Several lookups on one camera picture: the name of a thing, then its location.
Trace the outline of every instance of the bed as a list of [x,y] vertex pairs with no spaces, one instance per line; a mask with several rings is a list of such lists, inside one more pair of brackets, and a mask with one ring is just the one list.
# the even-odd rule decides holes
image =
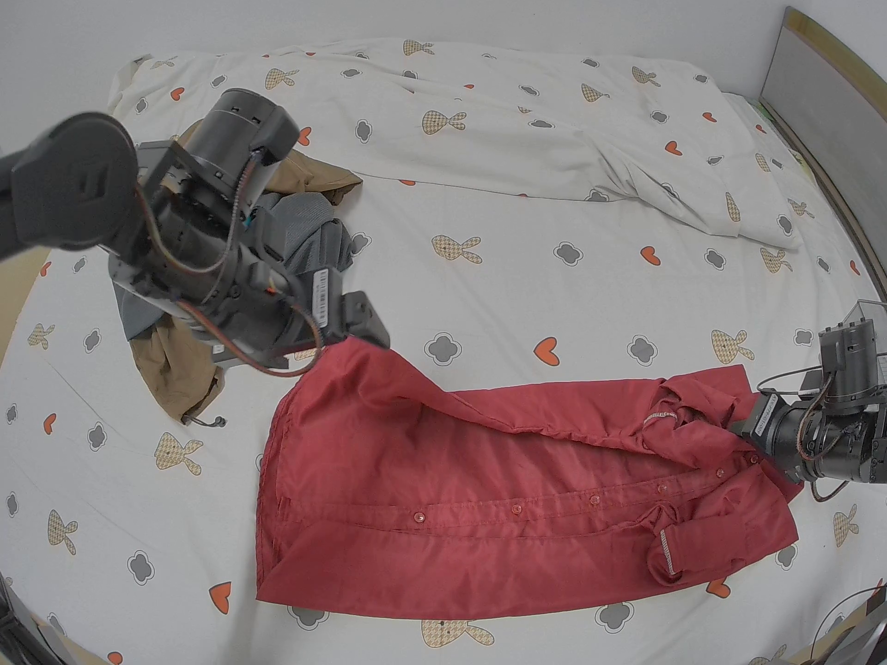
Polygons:
[[[300,150],[364,180],[337,210],[355,239],[346,290],[446,390],[729,363],[754,385],[815,364],[818,330],[885,298],[871,146],[887,140],[887,85],[836,42],[787,11],[755,101],[692,65],[582,52],[160,52],[118,72],[109,109],[141,142],[180,134],[229,87],[285,105]],[[797,651],[885,576],[885,491],[851,484],[792,502],[792,547],[633,603],[453,622],[443,641],[418,621],[260,603],[255,494],[290,387],[234,367],[207,412],[227,425],[177,424],[132,362],[105,252],[53,251],[0,369],[13,588],[112,662],[744,663]],[[158,469],[166,435],[190,463]]]

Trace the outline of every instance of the red button-up shirt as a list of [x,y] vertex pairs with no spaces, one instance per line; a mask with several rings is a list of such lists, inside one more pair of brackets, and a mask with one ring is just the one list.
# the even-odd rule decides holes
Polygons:
[[725,577],[797,539],[800,488],[724,428],[755,398],[740,365],[444,392],[349,339],[274,416],[258,598],[480,619]]

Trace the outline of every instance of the wall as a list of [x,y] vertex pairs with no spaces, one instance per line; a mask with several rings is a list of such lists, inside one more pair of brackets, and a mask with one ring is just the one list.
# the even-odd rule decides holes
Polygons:
[[887,0],[812,0],[807,14],[887,80]]
[[757,94],[785,5],[809,0],[0,0],[0,146],[103,108],[140,54],[360,36],[692,61]]

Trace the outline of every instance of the gray headboard panel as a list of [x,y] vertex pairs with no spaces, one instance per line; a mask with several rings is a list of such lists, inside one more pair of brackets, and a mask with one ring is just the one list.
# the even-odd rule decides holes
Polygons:
[[887,83],[788,8],[760,98],[816,173],[887,301]]

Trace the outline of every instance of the brown garment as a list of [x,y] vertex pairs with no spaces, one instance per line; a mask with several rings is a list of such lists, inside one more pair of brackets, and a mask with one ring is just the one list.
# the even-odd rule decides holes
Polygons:
[[[179,137],[184,145],[200,125],[195,122]],[[362,183],[357,175],[291,151],[281,161],[265,192],[322,193],[333,205]],[[195,339],[180,319],[164,315],[129,342],[133,359],[163,411],[176,421],[200,414],[222,391],[223,372],[211,360],[208,345]]]

